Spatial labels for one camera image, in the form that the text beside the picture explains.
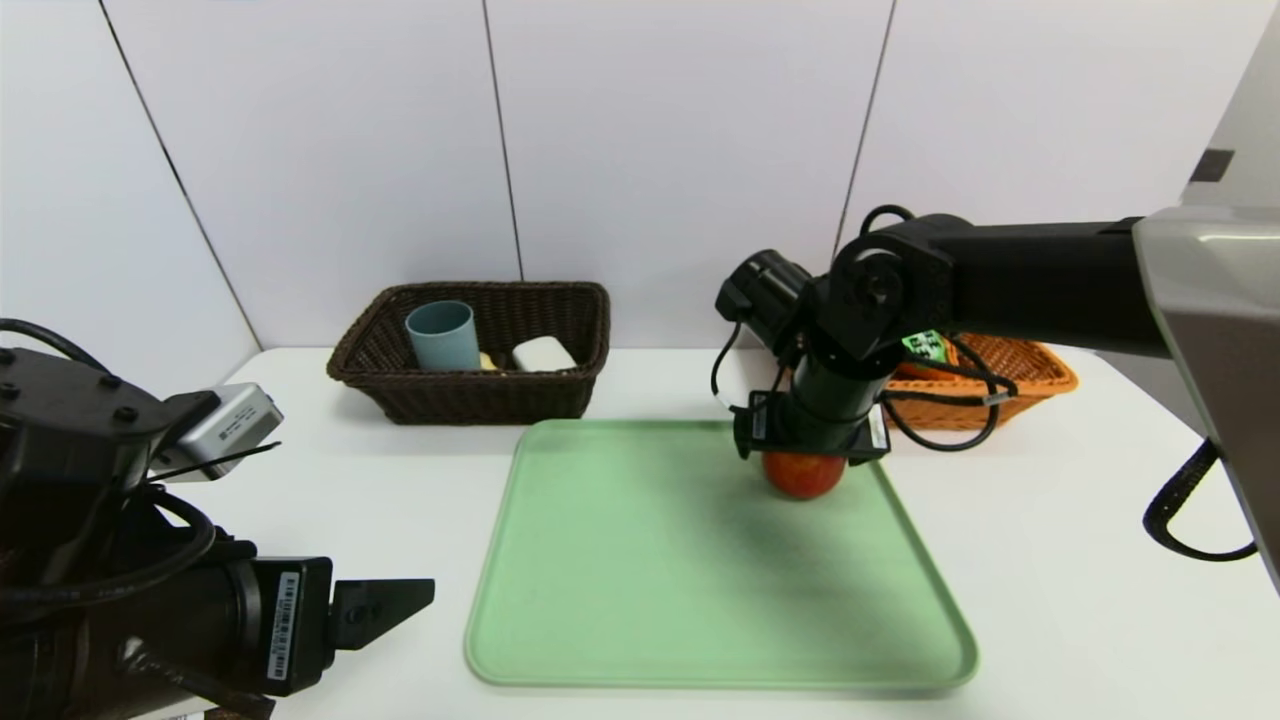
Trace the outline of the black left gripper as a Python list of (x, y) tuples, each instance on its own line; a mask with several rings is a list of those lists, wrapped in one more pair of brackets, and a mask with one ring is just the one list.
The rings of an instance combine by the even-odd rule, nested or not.
[(326, 647), (364, 650), (430, 606), (434, 579), (339, 580), (329, 557), (202, 562), (143, 593), (143, 639), (237, 691), (285, 697), (319, 683)]

